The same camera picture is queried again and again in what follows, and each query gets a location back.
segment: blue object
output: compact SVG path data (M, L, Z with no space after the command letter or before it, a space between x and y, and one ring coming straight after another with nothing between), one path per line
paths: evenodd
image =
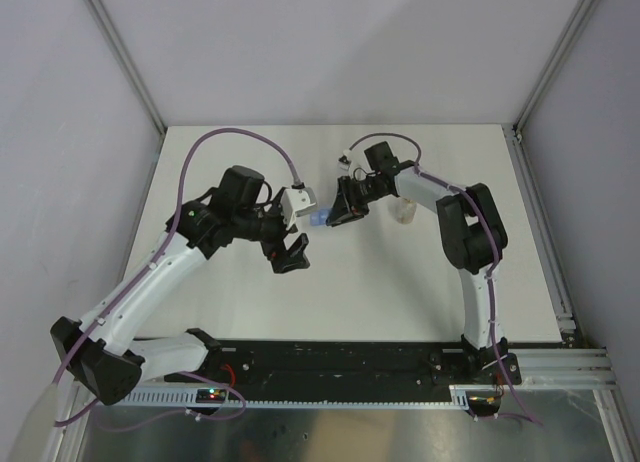
M331 212L331 209L320 209L312 212L309 215L311 226L315 227L318 225L327 225L327 217L329 217L329 212Z

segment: metal plate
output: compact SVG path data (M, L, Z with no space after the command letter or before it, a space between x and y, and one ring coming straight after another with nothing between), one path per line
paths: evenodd
M473 422L462 411L249 410L225 423L181 415L111 434L166 409L92 412L78 460L127 461L598 461L614 460L591 391L523 393L544 429L511 420ZM516 410L512 398L503 410Z

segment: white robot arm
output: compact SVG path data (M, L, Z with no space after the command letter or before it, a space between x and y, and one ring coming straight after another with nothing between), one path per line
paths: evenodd
M67 369L103 404L115 404L140 381L196 371L218 350L219 344L200 329L171 338L136 341L134 337L173 288L219 248L236 238L259 241L275 273L309 267L304 254L306 234L288 249L284 239L295 232L297 217L315 209L313 192L304 186L282 188L272 200L257 203L264 183L264 177L251 169L228 169L219 187L182 205L176 233L163 234L148 257L109 296L80 321L62 317L53 325L51 335L62 360L85 339ZM208 204L203 203L206 198L210 198ZM116 297L121 300L103 315Z
M488 349L492 347L490 325L495 323L496 339L503 341L501 345L506 350L500 324L497 320L490 320L487 276L493 263L491 245L479 223L468 224L467 217L474 215L468 202L441 179L420 177L414 162L400 163L386 142L370 147L365 155L372 172L362 180L353 176L338 178L338 193L327 225L335 227L358 220L369 213L370 202L387 195L404 197L429 209L438 216L445 255L460 276L465 309L463 344L478 354L481 364L489 360L491 350ZM348 152L340 163L343 166L351 164ZM489 189L477 184L468 187L466 193L487 220L501 258L508 239Z

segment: white wall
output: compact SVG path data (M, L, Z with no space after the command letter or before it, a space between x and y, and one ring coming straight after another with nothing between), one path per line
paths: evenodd
M603 0L526 127L574 304L640 431L640 0Z
M103 0L168 125L512 123L578 0Z
M116 283L158 136L82 0L0 0L0 459Z

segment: white table surface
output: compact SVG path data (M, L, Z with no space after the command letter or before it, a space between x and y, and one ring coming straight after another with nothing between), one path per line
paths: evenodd
M128 269L164 230L174 210L184 157L193 142L213 128L169 129ZM512 342L561 340L500 126L246 128L285 148L306 185L315 190L320 207L333 203L342 150L371 132L414 138L423 149L422 166L449 181L486 183L509 235L498 279L498 310L506 336ZM388 141L400 160L414 157L406 142ZM355 153L364 160L361 150ZM224 170L236 164L264 174L274 191L291 184L287 166L274 150L240 135L222 135L197 152L185 200L217 186ZM373 203L365 219L335 229L311 227L305 217L298 226L310 239L307 270L275 275L258 243L234 241L177 287L138 335L177 335L199 327L215 338L458 341L464 325L462 290L443 254L436 217L419 207L413 223L401 225L389 213L391 202Z

